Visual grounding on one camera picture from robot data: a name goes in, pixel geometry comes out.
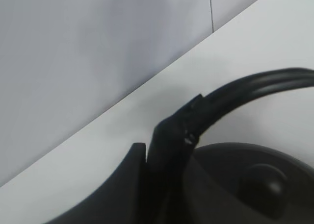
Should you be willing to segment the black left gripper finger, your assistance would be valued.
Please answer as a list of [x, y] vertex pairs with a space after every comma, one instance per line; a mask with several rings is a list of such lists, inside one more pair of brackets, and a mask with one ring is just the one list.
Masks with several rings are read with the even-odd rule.
[[134, 143], [109, 178], [51, 224], [153, 224], [146, 145]]

